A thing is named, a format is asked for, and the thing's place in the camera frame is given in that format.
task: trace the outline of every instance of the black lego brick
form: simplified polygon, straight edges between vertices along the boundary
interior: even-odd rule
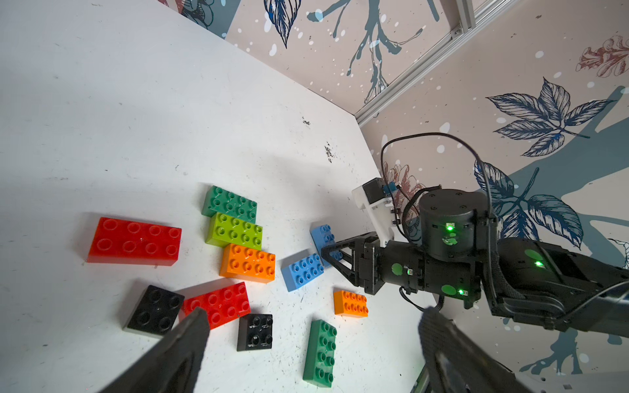
[[[249,314],[240,318],[238,351],[270,350],[273,346],[273,315]]]
[[[184,296],[149,285],[126,329],[161,337],[168,333],[184,303]]]

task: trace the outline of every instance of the red flower illustration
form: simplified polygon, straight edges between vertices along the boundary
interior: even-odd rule
[[[614,75],[619,76],[627,71],[628,58],[629,47],[623,44],[623,38],[620,35],[615,35],[606,40],[596,52],[587,47],[579,59],[577,71],[582,68],[599,69],[596,75],[601,78],[607,78],[612,71]]]
[[[404,191],[409,198],[412,198],[415,192],[419,189],[424,188],[425,186],[417,181],[415,176],[408,175],[410,168],[408,165],[400,166],[396,164],[393,168],[389,169],[389,164],[387,162],[384,163],[384,173],[387,174],[387,181],[394,182],[396,185],[399,185],[400,188]],[[408,203],[406,197],[401,192],[396,192],[395,198],[393,199],[393,203],[395,204],[396,209],[400,209],[402,211]],[[408,214],[408,219],[406,220],[407,224],[410,224],[411,221],[417,217],[417,213],[415,209],[411,209]]]

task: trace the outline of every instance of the green lego brick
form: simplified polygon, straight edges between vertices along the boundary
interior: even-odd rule
[[[216,213],[223,213],[255,224],[257,210],[255,201],[213,185],[205,195],[201,214],[213,217]]]
[[[305,381],[319,387],[332,387],[336,340],[337,329],[326,321],[317,319],[310,324],[310,339],[304,367]]]
[[[205,242],[219,247],[233,243],[262,250],[262,227],[218,213],[209,221],[208,238]]]

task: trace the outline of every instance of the blue lego brick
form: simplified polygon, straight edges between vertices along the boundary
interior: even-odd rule
[[[318,226],[310,231],[310,235],[312,235],[313,237],[314,245],[319,255],[321,255],[321,249],[323,247],[335,244],[334,235],[332,234],[330,225]],[[343,259],[343,254],[341,254],[340,251],[334,251],[330,253],[330,255],[336,260]],[[330,264],[325,259],[321,260],[323,261],[323,266],[330,266]]]
[[[301,288],[321,274],[323,274],[323,265],[317,254],[312,254],[282,269],[288,292]]]

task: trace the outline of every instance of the orange lego brick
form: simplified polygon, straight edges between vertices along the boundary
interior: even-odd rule
[[[275,254],[230,244],[223,252],[220,275],[266,284],[275,280]]]
[[[354,318],[369,316],[367,298],[347,291],[334,292],[334,313]]]

